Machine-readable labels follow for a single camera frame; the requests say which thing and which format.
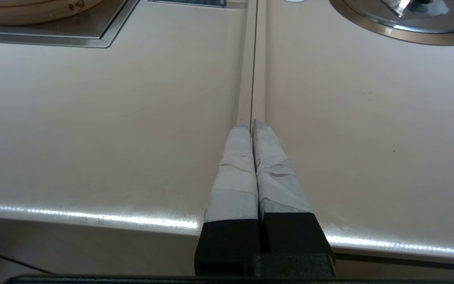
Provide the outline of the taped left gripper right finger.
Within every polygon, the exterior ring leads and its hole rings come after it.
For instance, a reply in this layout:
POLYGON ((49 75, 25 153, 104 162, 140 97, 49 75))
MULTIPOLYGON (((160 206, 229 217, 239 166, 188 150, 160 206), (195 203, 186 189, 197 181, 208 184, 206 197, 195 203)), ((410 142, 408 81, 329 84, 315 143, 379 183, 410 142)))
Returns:
POLYGON ((252 141, 262 252, 333 256, 310 199, 273 129, 263 121, 254 120, 252 141))

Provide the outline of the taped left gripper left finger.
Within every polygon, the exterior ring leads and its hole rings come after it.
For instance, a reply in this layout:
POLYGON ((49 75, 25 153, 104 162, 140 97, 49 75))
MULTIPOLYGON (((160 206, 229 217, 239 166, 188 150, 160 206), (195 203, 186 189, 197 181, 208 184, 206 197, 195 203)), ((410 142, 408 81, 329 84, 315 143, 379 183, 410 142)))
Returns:
POLYGON ((246 276, 260 252, 259 195, 249 127, 229 132, 195 252, 197 276, 246 276))

